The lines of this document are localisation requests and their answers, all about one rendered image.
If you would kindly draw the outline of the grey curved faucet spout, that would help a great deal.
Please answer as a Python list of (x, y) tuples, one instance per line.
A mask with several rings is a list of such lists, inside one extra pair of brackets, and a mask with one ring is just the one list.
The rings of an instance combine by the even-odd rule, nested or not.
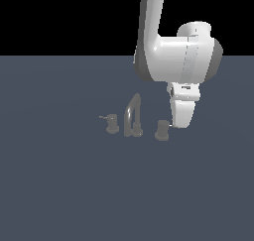
[(141, 137), (143, 130), (140, 121), (141, 96), (136, 93), (130, 100), (124, 114), (124, 136)]

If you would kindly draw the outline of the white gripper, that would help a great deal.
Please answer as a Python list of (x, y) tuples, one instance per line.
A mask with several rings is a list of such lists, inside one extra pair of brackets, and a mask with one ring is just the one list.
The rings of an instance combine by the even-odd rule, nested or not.
[(195, 104), (200, 99), (199, 84), (170, 82), (167, 90), (170, 93), (173, 126), (186, 128), (191, 122)]

